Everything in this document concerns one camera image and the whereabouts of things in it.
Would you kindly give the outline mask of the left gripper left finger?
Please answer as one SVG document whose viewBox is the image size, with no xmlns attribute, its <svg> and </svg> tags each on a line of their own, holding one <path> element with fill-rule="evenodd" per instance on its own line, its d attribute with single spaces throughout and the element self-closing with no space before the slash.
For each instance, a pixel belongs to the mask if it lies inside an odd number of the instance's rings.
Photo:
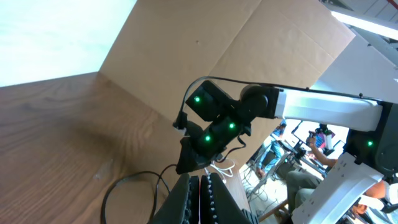
<svg viewBox="0 0 398 224">
<path fill-rule="evenodd" d="M 198 224 L 199 178 L 182 174 L 150 224 Z"/>
</svg>

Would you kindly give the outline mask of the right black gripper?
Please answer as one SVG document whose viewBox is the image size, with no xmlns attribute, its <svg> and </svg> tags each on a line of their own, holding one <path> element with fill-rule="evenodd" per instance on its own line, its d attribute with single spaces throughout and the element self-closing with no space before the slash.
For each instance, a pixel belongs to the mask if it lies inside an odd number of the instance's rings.
<svg viewBox="0 0 398 224">
<path fill-rule="evenodd" d="M 176 168 L 177 174 L 206 168 L 212 161 L 224 162 L 232 152 L 244 149 L 246 143 L 241 136 L 251 135 L 251 125 L 225 116 L 216 118 L 204 130 L 190 123 L 187 131 L 189 136 L 180 140 L 182 148 Z"/>
</svg>

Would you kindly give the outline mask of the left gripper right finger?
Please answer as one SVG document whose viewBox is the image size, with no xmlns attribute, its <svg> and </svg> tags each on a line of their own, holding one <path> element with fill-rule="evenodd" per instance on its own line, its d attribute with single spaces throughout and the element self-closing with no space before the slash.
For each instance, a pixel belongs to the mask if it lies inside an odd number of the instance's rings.
<svg viewBox="0 0 398 224">
<path fill-rule="evenodd" d="M 200 180 L 201 224 L 251 224 L 218 174 Z"/>
</svg>

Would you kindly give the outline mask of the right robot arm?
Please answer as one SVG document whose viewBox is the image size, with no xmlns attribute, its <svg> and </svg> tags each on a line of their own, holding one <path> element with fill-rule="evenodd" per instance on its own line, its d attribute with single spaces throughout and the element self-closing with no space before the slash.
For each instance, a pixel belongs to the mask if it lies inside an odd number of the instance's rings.
<svg viewBox="0 0 398 224">
<path fill-rule="evenodd" d="M 196 79 L 183 105 L 208 122 L 202 129 L 184 111 L 174 126 L 186 130 L 178 174 L 223 162 L 227 145 L 251 133 L 256 118 L 297 119 L 348 128 L 342 155 L 309 200 L 294 211 L 294 223 L 336 223 L 374 184 L 397 172 L 397 105 L 377 98 L 271 83 L 245 82 L 238 100 L 216 77 Z"/>
</svg>

